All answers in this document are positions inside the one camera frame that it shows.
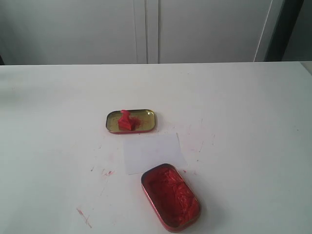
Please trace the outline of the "red ink pad tin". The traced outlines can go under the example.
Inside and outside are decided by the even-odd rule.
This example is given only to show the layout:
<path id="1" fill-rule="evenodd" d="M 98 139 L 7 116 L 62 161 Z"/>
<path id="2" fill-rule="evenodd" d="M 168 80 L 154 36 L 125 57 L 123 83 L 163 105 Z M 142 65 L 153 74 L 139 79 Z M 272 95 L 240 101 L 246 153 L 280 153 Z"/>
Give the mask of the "red ink pad tin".
<path id="1" fill-rule="evenodd" d="M 201 214 L 201 204 L 171 164 L 163 163 L 141 177 L 142 189 L 163 227 L 180 232 L 194 224 Z"/>

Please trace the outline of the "white cabinet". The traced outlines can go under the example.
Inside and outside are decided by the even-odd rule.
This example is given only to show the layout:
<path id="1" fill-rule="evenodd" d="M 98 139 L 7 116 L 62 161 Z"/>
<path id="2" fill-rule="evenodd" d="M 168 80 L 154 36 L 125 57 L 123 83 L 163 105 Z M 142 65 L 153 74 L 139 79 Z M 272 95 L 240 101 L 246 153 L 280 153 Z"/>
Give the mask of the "white cabinet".
<path id="1" fill-rule="evenodd" d="M 271 0 L 3 0 L 7 65 L 250 62 Z"/>

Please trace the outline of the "white paper sheet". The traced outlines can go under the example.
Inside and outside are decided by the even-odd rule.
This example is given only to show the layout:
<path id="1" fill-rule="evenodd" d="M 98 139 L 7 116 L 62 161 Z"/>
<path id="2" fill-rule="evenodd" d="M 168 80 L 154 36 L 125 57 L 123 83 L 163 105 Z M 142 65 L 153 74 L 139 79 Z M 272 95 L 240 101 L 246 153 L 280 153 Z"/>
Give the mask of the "white paper sheet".
<path id="1" fill-rule="evenodd" d="M 123 143 L 125 172 L 140 174 L 163 163 L 178 168 L 187 166 L 178 134 L 137 136 Z"/>

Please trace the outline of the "red rubber stamp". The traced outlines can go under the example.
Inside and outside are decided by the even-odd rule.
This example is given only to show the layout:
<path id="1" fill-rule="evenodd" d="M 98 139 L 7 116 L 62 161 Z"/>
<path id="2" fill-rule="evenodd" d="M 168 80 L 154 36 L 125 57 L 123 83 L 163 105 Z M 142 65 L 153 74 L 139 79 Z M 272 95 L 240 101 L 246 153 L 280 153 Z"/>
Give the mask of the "red rubber stamp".
<path id="1" fill-rule="evenodd" d="M 132 131 L 135 129 L 135 120 L 130 117 L 131 113 L 121 110 L 121 117 L 118 120 L 118 127 L 122 130 Z"/>

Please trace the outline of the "dark vertical post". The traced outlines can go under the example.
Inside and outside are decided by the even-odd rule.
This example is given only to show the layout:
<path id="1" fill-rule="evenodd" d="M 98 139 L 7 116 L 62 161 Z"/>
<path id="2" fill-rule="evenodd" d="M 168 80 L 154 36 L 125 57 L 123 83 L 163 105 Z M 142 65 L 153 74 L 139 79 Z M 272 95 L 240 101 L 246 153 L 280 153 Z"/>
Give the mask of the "dark vertical post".
<path id="1" fill-rule="evenodd" d="M 281 61 L 288 46 L 304 0 L 284 0 L 264 61 Z"/>

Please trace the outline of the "gold tin lid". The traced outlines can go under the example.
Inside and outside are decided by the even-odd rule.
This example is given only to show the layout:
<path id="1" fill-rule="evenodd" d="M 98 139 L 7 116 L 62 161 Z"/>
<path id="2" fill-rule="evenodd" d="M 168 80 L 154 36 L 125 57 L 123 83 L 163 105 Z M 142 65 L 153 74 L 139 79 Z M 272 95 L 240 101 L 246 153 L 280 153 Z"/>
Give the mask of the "gold tin lid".
<path id="1" fill-rule="evenodd" d="M 136 125 L 132 131 L 122 130 L 118 127 L 118 120 L 121 117 L 120 111 L 113 111 L 107 115 L 106 129 L 112 134 L 145 133 L 152 131 L 156 126 L 156 115 L 152 110 L 127 110 L 131 113 L 130 117 L 135 120 Z"/>

